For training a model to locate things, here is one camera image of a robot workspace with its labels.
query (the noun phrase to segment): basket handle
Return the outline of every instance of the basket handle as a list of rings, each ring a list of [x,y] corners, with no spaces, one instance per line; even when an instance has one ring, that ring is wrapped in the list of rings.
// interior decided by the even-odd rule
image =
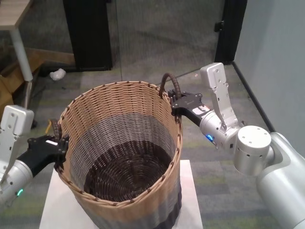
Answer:
[[[161,86],[160,86],[160,90],[159,90],[159,96],[160,98],[162,98],[162,93],[165,92],[164,86],[166,83],[166,79],[170,77],[170,79],[172,80],[173,86],[175,88],[175,92],[176,92],[176,98],[180,99],[181,98],[181,91],[180,91],[180,86],[178,84],[178,81],[176,79],[176,77],[171,74],[171,73],[165,73],[163,75],[162,81],[161,81]]]

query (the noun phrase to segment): white pedestal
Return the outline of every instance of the white pedestal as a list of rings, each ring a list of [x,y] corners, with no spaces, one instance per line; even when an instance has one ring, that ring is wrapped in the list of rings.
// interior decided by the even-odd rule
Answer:
[[[180,161],[182,207],[173,229],[203,229],[189,160]],[[40,229],[98,229],[54,170]]]

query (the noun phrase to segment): table leg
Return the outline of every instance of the table leg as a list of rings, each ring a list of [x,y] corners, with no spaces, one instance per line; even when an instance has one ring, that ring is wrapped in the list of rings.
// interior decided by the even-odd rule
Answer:
[[[19,29],[16,28],[14,30],[11,30],[10,36],[13,41],[15,52],[16,52],[16,55],[17,55],[17,58],[18,58],[18,61],[20,64],[20,68],[21,68],[21,71],[23,74],[23,78],[26,82],[23,106],[25,108],[28,108],[29,103],[30,103],[30,98],[31,98],[30,94],[31,94],[31,90],[32,90],[33,75],[32,75],[29,61],[28,61],[28,57],[24,50],[24,46],[23,46],[23,42],[22,42],[22,39],[20,36]]]

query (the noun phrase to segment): black pole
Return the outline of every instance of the black pole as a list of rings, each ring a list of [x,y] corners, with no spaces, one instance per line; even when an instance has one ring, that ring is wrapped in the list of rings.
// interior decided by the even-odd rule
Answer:
[[[107,6],[104,0],[63,0],[78,71],[112,68]]]

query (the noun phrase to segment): robotic arm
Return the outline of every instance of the robotic arm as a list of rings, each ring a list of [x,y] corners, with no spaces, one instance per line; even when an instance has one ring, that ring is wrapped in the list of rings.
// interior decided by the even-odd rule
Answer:
[[[258,126],[240,126],[231,107],[222,63],[201,68],[204,86],[211,91],[214,110],[201,94],[169,91],[173,115],[184,115],[215,145],[234,155],[235,168],[257,176],[256,188],[284,229],[305,229],[305,159],[285,137]]]
[[[65,161],[68,137],[56,142],[49,135],[28,139],[28,150],[17,157],[22,140],[31,131],[33,118],[33,111],[20,106],[4,109],[0,124],[0,211],[9,207],[48,164],[61,165]]]

